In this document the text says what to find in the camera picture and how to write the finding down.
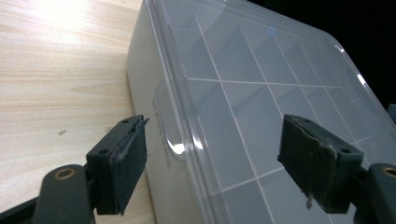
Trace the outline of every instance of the wooden table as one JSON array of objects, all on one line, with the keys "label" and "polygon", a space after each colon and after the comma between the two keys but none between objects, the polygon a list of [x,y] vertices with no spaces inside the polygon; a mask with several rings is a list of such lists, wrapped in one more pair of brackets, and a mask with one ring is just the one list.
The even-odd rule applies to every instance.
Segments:
[{"label": "wooden table", "polygon": [[[0,212],[134,114],[126,59],[142,0],[0,0]],[[144,173],[124,217],[155,223]]]}]

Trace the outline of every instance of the white plastic box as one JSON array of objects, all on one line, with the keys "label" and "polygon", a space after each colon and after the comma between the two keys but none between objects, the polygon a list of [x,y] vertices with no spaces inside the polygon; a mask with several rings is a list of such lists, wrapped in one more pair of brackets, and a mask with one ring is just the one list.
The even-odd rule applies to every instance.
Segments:
[{"label": "white plastic box", "polygon": [[396,164],[396,130],[333,37],[246,1],[144,0],[128,57],[147,127],[157,221],[353,223],[306,198],[276,160],[282,116],[312,119]]}]

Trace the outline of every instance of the screw hole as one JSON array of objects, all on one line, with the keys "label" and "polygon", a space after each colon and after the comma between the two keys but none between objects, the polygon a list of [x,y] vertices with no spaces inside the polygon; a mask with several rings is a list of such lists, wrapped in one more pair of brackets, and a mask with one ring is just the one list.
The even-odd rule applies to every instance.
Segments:
[{"label": "screw hole", "polygon": [[395,169],[387,167],[384,170],[385,170],[387,175],[396,177],[396,170]]},{"label": "screw hole", "polygon": [[75,169],[66,168],[66,169],[62,169],[62,170],[58,171],[55,174],[55,178],[57,180],[64,180],[64,179],[67,179],[67,178],[73,176],[75,173],[76,173]]},{"label": "screw hole", "polygon": [[104,154],[107,154],[107,152],[108,152],[108,149],[102,149],[99,151],[99,154],[104,155]]},{"label": "screw hole", "polygon": [[350,150],[346,149],[346,148],[341,148],[341,151],[344,152],[344,153],[350,153]]}]

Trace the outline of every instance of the transparent lid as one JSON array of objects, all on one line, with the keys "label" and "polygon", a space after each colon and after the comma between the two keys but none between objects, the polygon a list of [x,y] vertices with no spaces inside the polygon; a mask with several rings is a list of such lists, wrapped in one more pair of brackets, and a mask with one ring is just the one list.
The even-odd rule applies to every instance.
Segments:
[{"label": "transparent lid", "polygon": [[206,223],[352,223],[276,160],[284,114],[396,164],[396,131],[330,35],[246,1],[146,0]]}]

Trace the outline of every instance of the black background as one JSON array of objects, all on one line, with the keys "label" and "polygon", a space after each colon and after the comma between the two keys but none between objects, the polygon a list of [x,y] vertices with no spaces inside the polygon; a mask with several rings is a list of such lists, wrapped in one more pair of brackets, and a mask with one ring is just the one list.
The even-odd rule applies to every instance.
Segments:
[{"label": "black background", "polygon": [[384,106],[396,104],[395,13],[392,1],[249,0],[317,27],[341,43]]}]

